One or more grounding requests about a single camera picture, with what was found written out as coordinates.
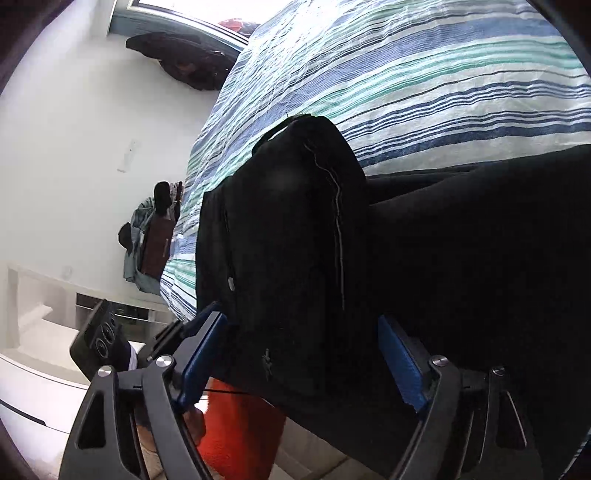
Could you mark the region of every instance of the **striped bedsheet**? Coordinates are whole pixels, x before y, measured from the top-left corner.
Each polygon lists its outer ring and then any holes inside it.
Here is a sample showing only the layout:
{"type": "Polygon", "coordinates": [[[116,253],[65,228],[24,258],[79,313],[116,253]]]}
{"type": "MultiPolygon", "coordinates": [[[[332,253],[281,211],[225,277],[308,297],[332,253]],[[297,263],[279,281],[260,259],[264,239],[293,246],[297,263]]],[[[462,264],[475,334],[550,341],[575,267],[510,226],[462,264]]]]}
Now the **striped bedsheet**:
{"type": "Polygon", "coordinates": [[[331,119],[375,174],[591,142],[590,100],[525,0],[295,0],[251,37],[191,151],[162,295],[193,318],[203,193],[287,115],[331,119]]]}

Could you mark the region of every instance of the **blue pad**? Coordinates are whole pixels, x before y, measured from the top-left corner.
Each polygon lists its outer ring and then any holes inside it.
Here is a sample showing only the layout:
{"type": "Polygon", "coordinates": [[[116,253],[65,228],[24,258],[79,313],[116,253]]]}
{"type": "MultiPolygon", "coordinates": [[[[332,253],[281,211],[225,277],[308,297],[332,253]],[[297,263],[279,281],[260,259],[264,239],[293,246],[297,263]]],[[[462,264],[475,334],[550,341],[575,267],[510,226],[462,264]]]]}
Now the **blue pad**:
{"type": "Polygon", "coordinates": [[[411,341],[397,322],[383,315],[378,319],[379,349],[402,399],[418,413],[429,402],[424,393],[429,368],[426,363],[428,358],[413,356],[409,350],[411,341]]]}

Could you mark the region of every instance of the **person's hand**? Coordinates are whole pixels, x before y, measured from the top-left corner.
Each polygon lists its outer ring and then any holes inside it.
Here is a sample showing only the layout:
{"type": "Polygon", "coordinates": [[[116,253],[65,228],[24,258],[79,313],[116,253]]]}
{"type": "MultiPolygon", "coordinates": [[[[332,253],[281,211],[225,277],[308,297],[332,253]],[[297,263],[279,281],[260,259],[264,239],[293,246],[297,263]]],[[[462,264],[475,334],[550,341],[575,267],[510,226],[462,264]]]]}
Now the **person's hand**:
{"type": "MultiPolygon", "coordinates": [[[[201,439],[205,436],[205,419],[201,410],[191,407],[183,414],[183,420],[195,446],[201,443],[201,439]]],[[[154,437],[152,433],[145,427],[138,425],[138,436],[142,446],[150,452],[156,452],[156,445],[154,444],[154,437]]]]}

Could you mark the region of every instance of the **orange fabric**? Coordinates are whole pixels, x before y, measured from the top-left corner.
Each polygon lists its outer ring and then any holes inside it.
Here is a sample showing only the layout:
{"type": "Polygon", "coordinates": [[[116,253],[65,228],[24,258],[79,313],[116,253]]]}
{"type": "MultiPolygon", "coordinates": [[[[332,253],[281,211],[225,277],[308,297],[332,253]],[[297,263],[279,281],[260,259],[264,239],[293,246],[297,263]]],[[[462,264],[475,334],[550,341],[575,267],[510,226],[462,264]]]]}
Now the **orange fabric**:
{"type": "MultiPolygon", "coordinates": [[[[210,387],[235,390],[219,380],[210,387]]],[[[225,480],[267,480],[284,424],[285,415],[261,398],[210,393],[198,450],[225,480]]]]}

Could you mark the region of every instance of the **wall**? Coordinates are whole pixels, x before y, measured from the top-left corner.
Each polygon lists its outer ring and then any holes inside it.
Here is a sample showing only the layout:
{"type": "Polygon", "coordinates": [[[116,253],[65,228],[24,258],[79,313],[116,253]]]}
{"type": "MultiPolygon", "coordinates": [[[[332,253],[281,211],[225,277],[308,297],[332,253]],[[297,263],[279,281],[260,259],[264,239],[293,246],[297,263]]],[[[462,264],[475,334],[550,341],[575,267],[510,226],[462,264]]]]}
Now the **wall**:
{"type": "Polygon", "coordinates": [[[46,28],[0,96],[0,327],[8,262],[157,299],[122,278],[117,233],[156,182],[184,180],[217,92],[176,82],[123,37],[93,38],[96,3],[75,0],[46,28]]]}

